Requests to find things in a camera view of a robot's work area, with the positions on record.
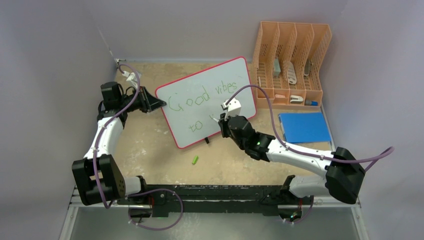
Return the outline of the green marker cap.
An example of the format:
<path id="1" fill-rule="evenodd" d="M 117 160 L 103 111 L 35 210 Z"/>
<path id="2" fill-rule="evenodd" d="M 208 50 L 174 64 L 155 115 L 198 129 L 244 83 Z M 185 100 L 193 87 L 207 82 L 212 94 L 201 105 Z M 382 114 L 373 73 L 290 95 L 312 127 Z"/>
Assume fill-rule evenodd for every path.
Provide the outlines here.
<path id="1" fill-rule="evenodd" d="M 199 156 L 196 155 L 193 160 L 192 160 L 192 164 L 195 165 L 197 163 L 197 161 L 199 160 Z"/>

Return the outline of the red-framed whiteboard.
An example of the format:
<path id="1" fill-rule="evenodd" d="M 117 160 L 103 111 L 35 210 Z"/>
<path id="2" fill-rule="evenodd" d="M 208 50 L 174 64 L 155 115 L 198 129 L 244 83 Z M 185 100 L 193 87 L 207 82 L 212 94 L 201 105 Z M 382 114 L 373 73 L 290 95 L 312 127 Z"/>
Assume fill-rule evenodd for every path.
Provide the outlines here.
<path id="1" fill-rule="evenodd" d="M 158 99 L 176 146 L 184 149 L 221 131 L 213 118 L 224 111 L 221 104 L 233 94 L 241 103 L 241 115 L 257 113 L 247 61 L 240 56 L 200 72 L 159 86 Z"/>

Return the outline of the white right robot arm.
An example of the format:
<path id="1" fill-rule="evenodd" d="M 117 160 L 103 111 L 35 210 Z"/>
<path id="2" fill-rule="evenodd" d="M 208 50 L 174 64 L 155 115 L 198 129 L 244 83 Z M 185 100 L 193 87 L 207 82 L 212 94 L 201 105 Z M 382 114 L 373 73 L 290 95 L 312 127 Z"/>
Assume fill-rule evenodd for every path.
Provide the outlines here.
<path id="1" fill-rule="evenodd" d="M 244 116 L 217 120 L 223 138 L 231 138 L 249 157 L 255 160 L 292 165 L 313 176 L 289 176 L 280 196 L 288 204 L 312 195 L 329 195 L 345 204 L 355 204 L 365 173 L 349 150 L 316 150 L 286 142 L 256 131 Z"/>

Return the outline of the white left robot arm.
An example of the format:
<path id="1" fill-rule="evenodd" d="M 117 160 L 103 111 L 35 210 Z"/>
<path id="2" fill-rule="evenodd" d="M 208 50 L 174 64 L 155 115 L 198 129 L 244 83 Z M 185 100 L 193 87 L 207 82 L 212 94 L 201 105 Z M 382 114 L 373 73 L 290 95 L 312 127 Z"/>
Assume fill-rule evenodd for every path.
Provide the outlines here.
<path id="1" fill-rule="evenodd" d="M 81 202 L 90 206 L 129 196 L 142 205 L 149 199 L 145 180 L 142 176 L 124 177 L 113 154 L 130 112 L 151 113 L 166 106 L 166 102 L 144 86 L 130 95 L 115 81 L 102 84 L 100 89 L 103 100 L 98 106 L 96 135 L 84 157 L 71 166 Z"/>

